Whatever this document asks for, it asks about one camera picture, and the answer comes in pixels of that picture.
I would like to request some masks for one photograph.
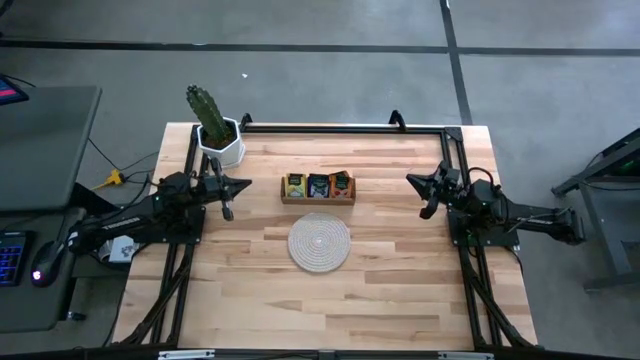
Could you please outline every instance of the keyboard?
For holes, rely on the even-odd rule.
[[[33,241],[32,231],[0,233],[0,287],[18,286]]]

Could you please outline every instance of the red light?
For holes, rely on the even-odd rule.
[[[15,90],[0,90],[0,96],[10,96],[17,94]]]

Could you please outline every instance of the computer mouse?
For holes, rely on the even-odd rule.
[[[47,287],[58,277],[60,260],[64,252],[63,242],[50,241],[36,252],[31,263],[31,283],[37,287]]]

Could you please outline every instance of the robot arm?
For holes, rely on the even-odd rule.
[[[475,235],[502,228],[508,234],[516,229],[543,232],[555,240],[576,245],[584,241],[580,218],[571,208],[544,208],[516,204],[493,181],[475,181],[470,186],[459,182],[460,171],[441,162],[432,175],[407,175],[407,180],[427,201],[420,217],[429,219],[438,203],[463,213],[462,225]]]
[[[202,213],[203,205],[215,201],[222,202],[225,220],[233,220],[228,202],[249,186],[251,180],[223,175],[217,159],[211,160],[211,165],[214,175],[201,174],[195,186],[191,186],[191,176],[177,172],[161,179],[157,191],[137,204],[79,222],[67,239],[69,250],[85,254],[121,235],[146,243],[189,234],[194,228],[193,222],[197,221],[194,214]]]

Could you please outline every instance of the cactus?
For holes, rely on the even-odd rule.
[[[187,101],[207,132],[207,146],[220,150],[234,140],[233,132],[220,115],[220,110],[208,91],[190,85],[187,88]]]

